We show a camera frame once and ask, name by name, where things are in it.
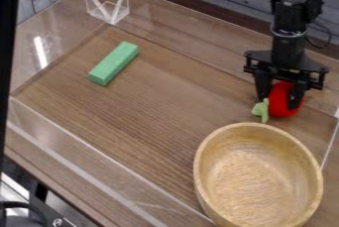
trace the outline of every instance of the red object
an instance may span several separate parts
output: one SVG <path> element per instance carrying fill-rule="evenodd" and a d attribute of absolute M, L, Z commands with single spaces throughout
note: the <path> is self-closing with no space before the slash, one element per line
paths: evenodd
<path fill-rule="evenodd" d="M 269 100 L 270 100 L 269 115 L 270 116 L 288 117 L 294 115 L 300 111 L 302 104 L 305 102 L 305 99 L 302 100 L 298 108 L 289 110 L 288 99 L 289 99 L 289 94 L 292 92 L 292 89 L 293 89 L 293 84 L 286 81 L 280 81 L 273 86 L 273 89 L 269 95 Z"/>

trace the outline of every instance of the green rectangular block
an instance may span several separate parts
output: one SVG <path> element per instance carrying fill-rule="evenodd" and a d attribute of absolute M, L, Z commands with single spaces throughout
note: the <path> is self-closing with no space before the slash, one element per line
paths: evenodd
<path fill-rule="evenodd" d="M 138 53 L 139 47 L 135 44 L 122 42 L 89 73 L 89 79 L 101 85 L 107 85 Z"/>

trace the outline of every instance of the bowl rim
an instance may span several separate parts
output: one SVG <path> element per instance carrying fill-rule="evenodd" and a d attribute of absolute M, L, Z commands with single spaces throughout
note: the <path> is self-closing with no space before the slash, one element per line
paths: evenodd
<path fill-rule="evenodd" d="M 215 138 L 217 135 L 223 133 L 226 130 L 230 130 L 230 129 L 234 129 L 234 128 L 238 128 L 238 127 L 245 127 L 245 126 L 261 127 L 261 128 L 270 129 L 274 132 L 280 133 L 282 136 L 288 137 L 292 140 L 292 142 L 298 146 L 298 148 L 304 152 L 305 156 L 310 159 L 312 166 L 314 168 L 314 174 L 316 174 L 316 177 L 317 177 L 317 185 L 318 185 L 317 193 L 314 195 L 314 200 L 313 200 L 308 210 L 300 215 L 297 220 L 289 226 L 285 225 L 285 227 L 302 226 L 302 224 L 312 218 L 313 214 L 316 213 L 316 211 L 320 207 L 321 201 L 322 201 L 322 197 L 324 197 L 324 175 L 322 175 L 322 170 L 321 170 L 320 163 L 316 160 L 316 157 L 314 157 L 313 153 L 310 152 L 308 147 L 302 144 L 302 142 L 294 136 L 292 136 L 286 131 L 278 129 L 277 127 L 274 127 L 272 125 L 262 124 L 262 123 L 255 123 L 255 122 L 242 122 L 242 123 L 237 123 L 237 124 L 231 124 L 229 126 L 225 126 L 225 127 L 219 128 L 218 130 L 215 130 L 210 134 L 210 136 L 205 139 L 202 145 L 199 146 L 197 156 L 195 156 L 195 161 L 194 161 L 194 180 L 195 180 L 197 192 L 202 196 L 206 204 L 210 206 L 210 208 L 214 210 L 214 212 L 219 215 L 219 217 L 223 218 L 225 220 L 227 220 L 230 223 L 233 223 L 235 225 L 235 227 L 237 226 L 243 227 L 243 226 L 239 226 L 238 224 L 235 224 L 234 218 L 230 215 L 223 216 L 219 213 L 219 210 L 215 207 L 214 203 L 211 203 L 210 196 L 207 195 L 207 192 L 205 190 L 205 186 L 203 186 L 203 183 L 202 183 L 199 165 L 201 165 L 201 161 L 202 161 L 203 152 L 205 152 L 205 150 L 207 149 L 207 147 L 210 145 L 211 139 Z"/>

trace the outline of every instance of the small green object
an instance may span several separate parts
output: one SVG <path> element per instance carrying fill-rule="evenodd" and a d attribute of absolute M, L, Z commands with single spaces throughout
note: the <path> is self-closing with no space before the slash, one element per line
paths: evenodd
<path fill-rule="evenodd" d="M 253 114 L 261 117 L 262 123 L 267 123 L 269 121 L 269 104 L 270 101 L 266 98 L 262 103 L 254 106 Z"/>
<path fill-rule="evenodd" d="M 130 42 L 122 42 L 89 73 L 89 79 L 101 85 L 107 85 L 138 54 L 139 47 Z"/>

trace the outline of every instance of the wooden bowl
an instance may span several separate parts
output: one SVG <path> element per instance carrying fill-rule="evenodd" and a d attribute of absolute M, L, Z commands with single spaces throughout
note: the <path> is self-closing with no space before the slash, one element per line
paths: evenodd
<path fill-rule="evenodd" d="M 215 131 L 195 158 L 201 204 L 219 226 L 297 227 L 324 195 L 320 164 L 282 130 L 241 123 Z"/>

